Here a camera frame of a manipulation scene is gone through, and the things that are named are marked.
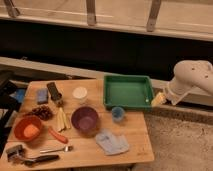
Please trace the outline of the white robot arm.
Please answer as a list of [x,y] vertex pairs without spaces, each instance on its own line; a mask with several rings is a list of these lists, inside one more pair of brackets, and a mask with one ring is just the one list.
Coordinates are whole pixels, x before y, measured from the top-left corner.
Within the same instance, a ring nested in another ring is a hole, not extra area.
[[183,60],[173,69],[174,77],[151,102],[152,107],[169,100],[178,104],[189,92],[198,87],[213,96],[213,65],[206,60]]

